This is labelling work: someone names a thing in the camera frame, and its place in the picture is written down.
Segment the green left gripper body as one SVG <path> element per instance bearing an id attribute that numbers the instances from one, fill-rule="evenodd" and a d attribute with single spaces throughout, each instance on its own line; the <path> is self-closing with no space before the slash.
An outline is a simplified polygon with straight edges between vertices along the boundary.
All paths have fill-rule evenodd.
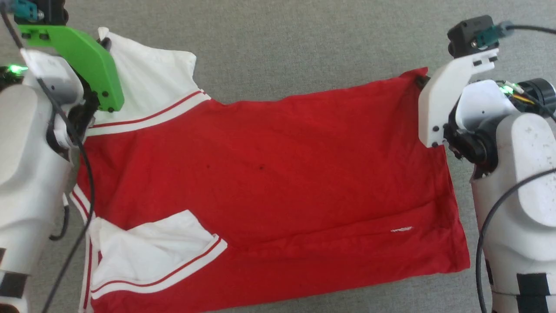
<path id="1" fill-rule="evenodd" d="M 60 25 L 19 24 L 18 28 L 30 46 L 53 47 L 97 94 L 101 111 L 120 111 L 124 95 L 115 61 L 89 34 Z"/>

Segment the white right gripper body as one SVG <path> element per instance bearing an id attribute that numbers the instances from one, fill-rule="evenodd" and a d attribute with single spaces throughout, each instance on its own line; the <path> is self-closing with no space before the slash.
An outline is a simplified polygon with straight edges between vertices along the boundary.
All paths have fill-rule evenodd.
<path id="1" fill-rule="evenodd" d="M 494 69 L 498 52 L 499 49 L 494 48 L 459 57 L 433 73 L 418 99 L 418 136 L 425 147 L 442 143 L 440 129 L 448 123 L 461 93 L 474 75 Z"/>

